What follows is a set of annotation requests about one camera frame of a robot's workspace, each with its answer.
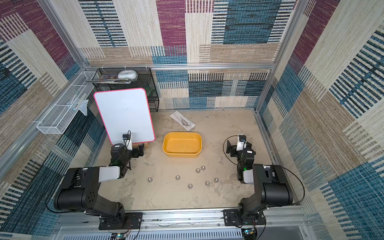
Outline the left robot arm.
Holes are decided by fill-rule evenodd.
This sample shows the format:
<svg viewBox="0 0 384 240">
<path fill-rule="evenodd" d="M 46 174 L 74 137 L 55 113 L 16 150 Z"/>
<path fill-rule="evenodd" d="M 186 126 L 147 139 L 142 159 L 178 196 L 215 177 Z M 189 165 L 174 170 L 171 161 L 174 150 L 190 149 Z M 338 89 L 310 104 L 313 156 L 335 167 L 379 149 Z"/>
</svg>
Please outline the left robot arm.
<svg viewBox="0 0 384 240">
<path fill-rule="evenodd" d="M 85 212 L 97 216 L 99 230 L 138 230 L 142 213 L 127 214 L 124 205 L 99 195 L 102 182 L 119 180 L 131 170 L 131 159 L 144 155 L 145 145 L 129 149 L 126 144 L 111 147 L 111 162 L 106 167 L 71 168 L 64 175 L 54 197 L 54 208 L 58 211 Z"/>
</svg>

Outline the yellow plastic storage box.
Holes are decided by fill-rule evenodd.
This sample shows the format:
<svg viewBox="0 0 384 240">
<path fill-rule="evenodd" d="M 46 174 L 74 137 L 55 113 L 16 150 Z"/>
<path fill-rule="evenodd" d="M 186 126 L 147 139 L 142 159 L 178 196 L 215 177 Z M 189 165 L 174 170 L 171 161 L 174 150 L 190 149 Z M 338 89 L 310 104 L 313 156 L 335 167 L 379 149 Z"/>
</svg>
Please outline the yellow plastic storage box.
<svg viewBox="0 0 384 240">
<path fill-rule="evenodd" d="M 194 158 L 202 148 L 202 136 L 198 133 L 170 132 L 164 137 L 163 152 L 168 157 Z"/>
</svg>

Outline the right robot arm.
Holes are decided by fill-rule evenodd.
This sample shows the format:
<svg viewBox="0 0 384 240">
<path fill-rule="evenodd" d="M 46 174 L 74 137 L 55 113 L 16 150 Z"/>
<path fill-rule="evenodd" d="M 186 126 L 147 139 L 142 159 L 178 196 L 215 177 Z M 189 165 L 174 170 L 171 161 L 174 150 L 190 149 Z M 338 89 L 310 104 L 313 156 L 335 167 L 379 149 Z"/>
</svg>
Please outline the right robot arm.
<svg viewBox="0 0 384 240">
<path fill-rule="evenodd" d="M 236 210 L 223 211 L 226 226 L 261 225 L 266 223 L 267 208 L 293 204 L 293 191 L 282 166 L 255 164 L 256 152 L 245 140 L 236 145 L 227 141 L 225 154 L 237 159 L 238 181 L 254 188 L 254 193 L 241 199 Z"/>
</svg>

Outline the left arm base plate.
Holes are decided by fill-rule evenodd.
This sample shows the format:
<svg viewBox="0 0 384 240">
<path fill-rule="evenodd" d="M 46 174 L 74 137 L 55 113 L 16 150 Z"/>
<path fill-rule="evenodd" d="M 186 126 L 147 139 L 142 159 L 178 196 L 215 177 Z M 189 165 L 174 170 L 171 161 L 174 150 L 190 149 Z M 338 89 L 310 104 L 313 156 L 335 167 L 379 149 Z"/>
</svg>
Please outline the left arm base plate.
<svg viewBox="0 0 384 240">
<path fill-rule="evenodd" d="M 141 227 L 142 212 L 125 213 L 124 217 L 100 218 L 99 230 L 138 230 Z"/>
</svg>

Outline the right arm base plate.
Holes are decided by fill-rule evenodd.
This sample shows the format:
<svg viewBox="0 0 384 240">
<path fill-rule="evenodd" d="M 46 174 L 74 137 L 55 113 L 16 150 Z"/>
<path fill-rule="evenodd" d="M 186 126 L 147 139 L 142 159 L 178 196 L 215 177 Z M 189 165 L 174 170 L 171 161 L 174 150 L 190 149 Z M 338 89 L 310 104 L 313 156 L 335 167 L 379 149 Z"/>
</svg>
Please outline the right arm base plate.
<svg viewBox="0 0 384 240">
<path fill-rule="evenodd" d="M 266 218 L 260 213 L 240 214 L 238 209 L 224 209 L 223 216 L 225 226 L 253 226 L 264 225 Z"/>
</svg>

